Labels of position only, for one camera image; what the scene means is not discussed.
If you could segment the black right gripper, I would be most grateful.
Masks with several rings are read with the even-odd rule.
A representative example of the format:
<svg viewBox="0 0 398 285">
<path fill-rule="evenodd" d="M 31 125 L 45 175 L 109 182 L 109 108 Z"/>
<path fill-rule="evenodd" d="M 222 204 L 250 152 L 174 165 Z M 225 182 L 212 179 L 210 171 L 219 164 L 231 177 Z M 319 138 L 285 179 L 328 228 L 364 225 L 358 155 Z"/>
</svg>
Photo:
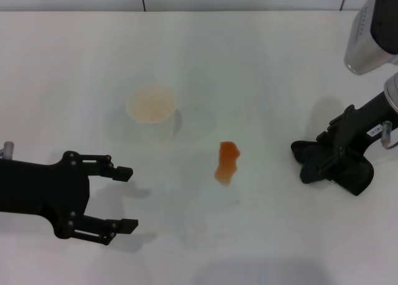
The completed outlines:
<svg viewBox="0 0 398 285">
<path fill-rule="evenodd" d="M 381 137 L 381 133 L 368 132 L 386 121 L 394 123 L 394 108 L 383 92 L 359 109 L 347 107 L 316 137 L 321 153 L 318 175 L 333 177 L 352 170 L 354 152 L 362 156 Z"/>
</svg>

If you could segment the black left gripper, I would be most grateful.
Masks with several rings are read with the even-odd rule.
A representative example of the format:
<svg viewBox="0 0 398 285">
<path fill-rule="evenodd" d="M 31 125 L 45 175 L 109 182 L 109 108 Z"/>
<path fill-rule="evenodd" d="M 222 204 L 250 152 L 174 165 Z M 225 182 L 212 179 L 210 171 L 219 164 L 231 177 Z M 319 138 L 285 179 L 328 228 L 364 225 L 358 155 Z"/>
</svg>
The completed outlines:
<svg viewBox="0 0 398 285">
<path fill-rule="evenodd" d="M 51 165 L 2 159 L 1 211 L 43 217 L 61 239 L 73 237 L 109 245 L 117 234 L 131 234 L 138 220 L 83 216 L 90 196 L 88 175 L 127 182 L 133 170 L 115 167 L 110 155 L 73 151 L 65 152 Z"/>
</svg>

